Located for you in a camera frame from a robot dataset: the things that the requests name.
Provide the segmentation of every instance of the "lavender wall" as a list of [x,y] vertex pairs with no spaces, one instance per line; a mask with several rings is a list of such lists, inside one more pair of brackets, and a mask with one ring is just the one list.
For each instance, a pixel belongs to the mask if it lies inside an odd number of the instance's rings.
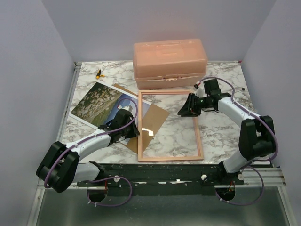
[[26,225],[35,171],[56,139],[74,63],[40,0],[0,7],[0,221]]
[[275,124],[280,165],[301,225],[301,1],[277,0],[242,69],[254,106]]
[[131,60],[135,42],[200,38],[241,60],[276,0],[42,0],[74,61]]

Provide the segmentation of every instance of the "photograph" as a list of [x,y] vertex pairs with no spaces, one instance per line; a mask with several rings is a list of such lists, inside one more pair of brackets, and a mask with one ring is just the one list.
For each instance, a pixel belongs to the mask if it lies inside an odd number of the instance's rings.
[[[115,117],[119,110],[119,102],[121,107],[131,106],[129,109],[134,116],[137,110],[134,103],[127,99],[122,100],[124,98],[131,99],[138,105],[138,97],[98,81],[71,111],[70,116],[96,129]],[[148,111],[150,105],[151,102],[143,101],[143,116]],[[136,117],[135,123],[138,127],[138,117]],[[126,145],[128,141],[129,139],[126,139],[122,143]]]

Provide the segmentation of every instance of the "brown cardboard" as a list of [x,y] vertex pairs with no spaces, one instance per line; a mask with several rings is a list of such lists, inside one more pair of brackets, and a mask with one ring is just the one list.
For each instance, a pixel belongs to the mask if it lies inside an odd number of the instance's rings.
[[[132,95],[138,96],[137,94],[127,90],[123,86],[120,86],[118,84],[114,84],[113,86],[128,92]],[[143,117],[143,126],[149,130],[152,130],[154,133],[154,136],[159,131],[167,117],[169,116],[169,112],[158,107],[155,104],[151,104],[148,111]],[[143,151],[146,149],[146,147],[150,144],[151,140],[154,136],[142,136],[142,143],[143,143]],[[132,150],[135,153],[138,153],[138,137],[131,138],[127,145],[125,145],[128,149]]]

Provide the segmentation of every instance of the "picture frame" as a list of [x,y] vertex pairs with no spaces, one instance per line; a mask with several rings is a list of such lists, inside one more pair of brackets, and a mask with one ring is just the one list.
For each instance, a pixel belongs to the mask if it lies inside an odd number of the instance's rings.
[[197,143],[197,156],[183,156],[183,157],[143,157],[142,147],[142,101],[143,95],[183,95],[191,93],[190,90],[140,90],[138,92],[138,130],[140,136],[138,137],[138,161],[190,161],[190,160],[203,160],[204,153],[201,141],[201,134],[198,127],[197,117],[193,117],[194,132],[196,135]]

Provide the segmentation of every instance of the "marble countertop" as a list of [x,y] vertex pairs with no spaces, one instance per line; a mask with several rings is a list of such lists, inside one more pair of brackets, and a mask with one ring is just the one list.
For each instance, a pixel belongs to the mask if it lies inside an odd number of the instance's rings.
[[[70,112],[97,82],[95,76],[98,69],[101,69],[103,74],[107,76],[133,78],[133,64],[131,61],[84,62],[79,73],[79,79],[75,88]],[[232,83],[236,90],[236,100],[253,110],[246,81],[239,63],[209,62],[206,76],[220,77]],[[137,85],[134,80],[109,77],[100,79],[108,84],[120,84],[128,90],[138,93]],[[231,90],[227,84],[221,82],[219,82],[219,84],[222,92],[230,93]],[[192,89],[192,87],[181,87],[180,89]],[[144,98],[170,112],[170,116],[145,150],[145,157],[185,156],[196,154],[196,144],[189,142],[187,137],[189,135],[189,133],[187,133],[188,127],[192,126],[191,118],[175,117],[176,112],[182,107],[174,105],[175,101],[184,104],[186,98],[187,95],[180,95],[180,97],[169,96],[167,98],[162,98],[162,96],[146,96]],[[238,125],[226,115],[216,112],[202,112],[201,116],[198,117],[198,122],[202,138],[204,160],[174,161],[169,163],[218,164],[220,161],[230,157],[238,149],[240,129]],[[69,116],[62,142],[69,143],[93,132],[93,128]],[[102,148],[83,159],[82,162],[91,160],[99,163],[138,163],[137,154],[122,144],[113,144],[109,147]]]

